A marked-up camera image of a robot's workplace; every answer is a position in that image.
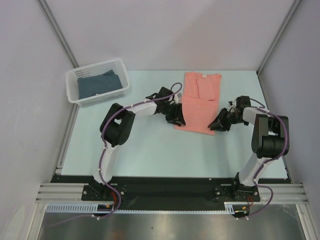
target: white laundry basket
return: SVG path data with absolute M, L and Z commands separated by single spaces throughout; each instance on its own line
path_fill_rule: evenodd
M 79 99 L 78 79 L 104 74 L 113 70 L 119 76 L 122 88 L 96 96 Z M 130 90 L 130 81 L 124 62 L 121 59 L 102 61 L 72 69 L 66 73 L 66 95 L 70 103 L 88 106 L 125 96 Z

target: purple hose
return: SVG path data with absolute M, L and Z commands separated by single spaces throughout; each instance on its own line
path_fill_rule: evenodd
M 261 102 L 259 102 L 259 101 L 257 101 L 257 100 L 252 99 L 252 98 L 250 98 L 250 100 L 252 100 L 252 101 L 260 104 L 263 109 L 266 108 L 266 106 L 265 106 L 264 104 L 262 104 Z M 268 111 L 263 110 L 263 109 L 258 108 L 258 107 L 257 107 L 256 109 L 257 109 L 259 112 L 262 112 L 262 113 L 264 113 L 264 114 L 271 115 L 271 116 L 275 117 L 275 118 L 280 122 L 282 128 L 284 129 L 284 146 L 283 146 L 283 149 L 282 149 L 282 151 L 279 153 L 278 156 L 273 157 L 273 158 L 270 158 L 270 159 L 268 159 L 268 160 L 265 160 L 265 161 L 263 162 L 263 164 L 262 164 L 262 165 L 258 168 L 258 170 L 255 172 L 255 174 L 254 174 L 254 176 L 253 176 L 253 178 L 252 178 L 254 185 L 256 185 L 256 186 L 259 187 L 259 188 L 269 189 L 270 192 L 271 192 L 271 196 L 270 196 L 268 202 L 267 202 L 261 209 L 259 209 L 258 211 L 255 211 L 254 213 L 250 214 L 249 216 L 253 216 L 253 215 L 256 215 L 256 214 L 260 213 L 263 209 L 265 209 L 267 206 L 269 206 L 269 204 L 271 203 L 272 199 L 274 198 L 274 191 L 272 190 L 272 188 L 269 187 L 269 186 L 266 186 L 266 185 L 259 185 L 259 184 L 257 184 L 256 181 L 255 181 L 255 179 L 257 178 L 257 176 L 259 175 L 259 173 L 260 173 L 260 172 L 262 171 L 262 169 L 264 168 L 264 164 L 267 164 L 267 163 L 269 163 L 269 162 L 271 162 L 271 161 L 277 160 L 277 159 L 279 159 L 280 157 L 282 157 L 282 156 L 284 155 L 284 153 L 285 153 L 285 151 L 286 151 L 286 149 L 287 149 L 287 145 L 288 145 L 288 130 L 287 130 L 286 126 L 285 126 L 284 121 L 282 121 L 282 119 L 281 119 L 279 116 L 277 116 L 277 115 L 275 115 L 275 114 L 273 114 L 273 113 L 271 113 L 271 112 L 268 112 Z
M 117 204 L 117 206 L 116 206 L 115 209 L 113 209 L 113 210 L 112 210 L 111 212 L 109 212 L 107 215 L 99 217 L 99 219 L 105 219 L 105 218 L 109 217 L 111 214 L 113 214 L 115 211 L 117 211 L 117 210 L 119 209 L 120 204 L 121 204 L 121 195 L 120 195 L 120 193 L 119 193 L 115 188 L 113 188 L 112 186 L 110 186 L 110 185 L 105 181 L 104 177 L 102 176 L 101 170 L 100 170 L 100 169 L 102 168 L 102 161 L 103 161 L 103 159 L 104 159 L 104 155 L 105 155 L 106 149 L 107 149 L 107 141 L 105 140 L 105 137 L 104 137 L 104 136 L 105 136 L 105 131 L 106 131 L 106 129 L 107 129 L 107 126 L 111 123 L 111 121 L 112 121 L 119 113 L 121 113 L 121 112 L 124 111 L 124 110 L 131 109 L 131 108 L 133 108 L 133 107 L 136 107 L 136 106 L 139 106 L 139 105 L 142 105 L 142 104 L 152 103 L 152 102 L 155 102 L 155 101 L 165 100 L 165 99 L 169 99 L 169 98 L 173 97 L 174 95 L 176 95 L 177 93 L 179 93 L 179 92 L 181 91 L 182 87 L 183 87 L 183 85 L 182 85 L 181 82 L 176 82 L 175 84 L 173 84 L 173 85 L 171 86 L 171 90 L 172 90 L 173 87 L 176 86 L 176 85 L 180 85 L 180 88 L 179 88 L 176 92 L 174 92 L 174 93 L 172 93 L 172 94 L 170 94 L 170 95 L 168 95 L 168 96 L 164 96 L 164 97 L 160 97 L 160 98 L 155 98 L 155 99 L 151 99 L 151 100 L 147 100 L 147 101 L 141 101 L 141 102 L 135 103 L 135 104 L 133 104 L 133 105 L 123 107 L 123 108 L 121 108 L 120 110 L 118 110 L 116 113 L 114 113 L 114 114 L 107 120 L 107 122 L 105 123 L 105 125 L 104 125 L 104 127 L 103 127 L 103 129 L 102 129 L 102 131 L 101 131 L 101 138 L 102 138 L 102 141 L 103 141 L 103 143 L 104 143 L 104 147 L 105 147 L 105 148 L 104 148 L 103 151 L 102 151 L 102 154 L 101 154 L 101 157 L 100 157 L 100 161 L 99 161 L 99 176 L 100 176 L 102 182 L 103 182 L 108 188 L 110 188 L 112 191 L 114 191 L 114 192 L 117 194 L 119 202 L 118 202 L 118 204 Z M 49 226 L 49 227 L 55 227 L 55 226 L 58 226 L 58 225 L 60 225 L 60 224 L 67 223 L 67 222 L 69 222 L 69 221 L 72 221 L 72 220 L 75 220 L 75 219 L 78 219 L 78 218 L 91 217 L 91 216 L 92 216 L 92 215 L 83 214 L 83 215 L 75 216 L 75 217 L 72 217 L 72 218 L 68 218 L 68 219 L 66 219 L 66 220 L 63 220 L 63 221 L 60 221 L 60 222 L 57 222 L 57 223 L 54 223 L 54 224 L 50 224 L 50 225 L 48 225 L 48 226 Z

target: purple cable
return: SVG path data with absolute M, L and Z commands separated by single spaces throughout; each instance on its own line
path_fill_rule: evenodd
M 99 219 L 105 219 L 105 218 L 109 217 L 111 214 L 113 214 L 115 211 L 117 211 L 117 210 L 119 209 L 120 204 L 121 204 L 121 195 L 120 195 L 120 193 L 119 193 L 115 188 L 113 188 L 112 186 L 110 186 L 110 185 L 105 181 L 104 177 L 102 176 L 101 170 L 100 170 L 100 169 L 102 168 L 102 161 L 103 161 L 103 159 L 104 159 L 104 155 L 105 155 L 106 149 L 107 149 L 107 141 L 105 140 L 105 137 L 104 137 L 104 136 L 105 136 L 105 131 L 106 131 L 106 129 L 107 129 L 107 126 L 111 123 L 111 121 L 112 121 L 119 113 L 121 113 L 121 112 L 124 111 L 124 110 L 131 109 L 131 108 L 133 108 L 133 107 L 136 107 L 136 106 L 139 106 L 139 105 L 142 105 L 142 104 L 152 103 L 152 102 L 155 102 L 155 101 L 165 100 L 165 99 L 169 99 L 169 98 L 173 97 L 174 95 L 176 95 L 177 93 L 179 93 L 179 92 L 181 91 L 182 87 L 183 87 L 183 85 L 182 85 L 181 82 L 176 82 L 175 84 L 173 84 L 173 85 L 171 86 L 171 91 L 172 91 L 173 87 L 176 86 L 176 85 L 180 85 L 180 88 L 179 88 L 176 92 L 174 92 L 174 93 L 172 93 L 172 94 L 170 94 L 170 95 L 168 95 L 168 96 L 159 97 L 159 98 L 154 98 L 154 99 L 150 99 L 150 100 L 147 100 L 147 101 L 141 101 L 141 102 L 135 103 L 135 104 L 133 104 L 133 105 L 123 107 L 123 108 L 121 108 L 120 110 L 118 110 L 116 113 L 114 113 L 114 114 L 108 119 L 108 121 L 105 123 L 105 125 L 104 125 L 104 127 L 103 127 L 103 129 L 102 129 L 102 131 L 101 131 L 101 138 L 102 138 L 102 141 L 103 141 L 103 143 L 104 143 L 104 147 L 105 147 L 105 148 L 104 148 L 103 151 L 102 151 L 102 154 L 101 154 L 101 157 L 100 157 L 100 161 L 99 161 L 99 176 L 100 176 L 102 182 L 103 182 L 108 188 L 110 188 L 111 190 L 113 190 L 113 191 L 117 194 L 119 202 L 118 202 L 116 208 L 114 208 L 114 209 L 113 209 L 111 212 L 109 212 L 107 215 L 99 217 Z M 57 223 L 54 223 L 54 224 L 50 224 L 50 225 L 48 225 L 48 226 L 49 226 L 49 227 L 55 227 L 55 226 L 58 226 L 58 225 L 60 225 L 60 224 L 64 224 L 64 223 L 67 223 L 67 222 L 69 222 L 69 221 L 72 221 L 72 220 L 75 220 L 75 219 L 79 219 L 79 218 L 82 218 L 82 217 L 92 217 L 92 215 L 83 214 L 83 215 L 75 216 L 75 217 L 72 217 L 72 218 L 68 218 L 68 219 L 66 219 L 66 220 L 62 220 L 62 221 L 57 222 Z
M 262 104 L 261 102 L 259 102 L 259 101 L 257 101 L 257 100 L 252 99 L 252 98 L 250 98 L 250 100 L 252 100 L 252 101 L 260 104 L 263 109 L 266 108 L 266 106 L 265 106 L 264 104 Z M 258 188 L 266 188 L 266 189 L 269 189 L 270 192 L 271 192 L 271 196 L 270 196 L 270 198 L 269 198 L 269 201 L 268 201 L 261 209 L 259 209 L 258 211 L 255 211 L 254 213 L 250 214 L 249 216 L 253 216 L 253 215 L 256 215 L 256 214 L 260 213 L 263 209 L 265 209 L 267 206 L 269 206 L 269 204 L 271 203 L 272 199 L 274 198 L 274 191 L 272 190 L 272 188 L 269 187 L 269 186 L 266 186 L 266 185 L 259 185 L 259 184 L 257 184 L 256 181 L 255 181 L 255 179 L 257 178 L 257 176 L 259 175 L 259 173 L 260 173 L 260 172 L 262 171 L 262 169 L 264 168 L 264 164 L 267 164 L 267 163 L 269 163 L 269 162 L 271 162 L 271 161 L 274 161 L 274 160 L 278 160 L 280 157 L 282 157 L 282 156 L 284 155 L 284 153 L 285 153 L 285 151 L 286 151 L 286 149 L 287 149 L 287 144 L 288 144 L 288 131 L 287 131 L 287 128 L 286 128 L 286 125 L 285 125 L 284 121 L 282 121 L 282 119 L 281 119 L 279 116 L 277 116 L 277 115 L 275 115 L 275 114 L 273 114 L 273 113 L 271 113 L 271 112 L 268 112 L 268 111 L 263 110 L 263 109 L 258 108 L 258 107 L 257 107 L 256 109 L 257 109 L 259 112 L 262 112 L 262 113 L 264 113 L 264 114 L 271 115 L 271 116 L 275 117 L 275 118 L 280 122 L 280 124 L 281 124 L 281 126 L 282 126 L 282 128 L 283 128 L 283 130 L 284 130 L 284 146 L 283 146 L 283 149 L 282 149 L 282 151 L 279 153 L 278 156 L 273 157 L 273 158 L 270 158 L 270 159 L 268 159 L 268 160 L 265 160 L 265 161 L 263 162 L 263 164 L 258 168 L 258 170 L 257 170 L 257 171 L 255 172 L 255 174 L 253 175 L 252 180 L 253 180 L 254 185 L 256 185 Z

